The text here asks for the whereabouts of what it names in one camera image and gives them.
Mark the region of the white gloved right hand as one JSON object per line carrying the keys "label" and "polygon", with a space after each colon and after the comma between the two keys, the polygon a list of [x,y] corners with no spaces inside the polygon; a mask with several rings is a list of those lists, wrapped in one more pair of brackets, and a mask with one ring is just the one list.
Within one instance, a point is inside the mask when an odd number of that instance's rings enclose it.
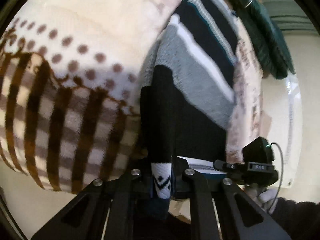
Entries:
{"label": "white gloved right hand", "polygon": [[278,202],[278,190],[260,187],[258,184],[245,186],[245,193],[266,213],[272,214]]}

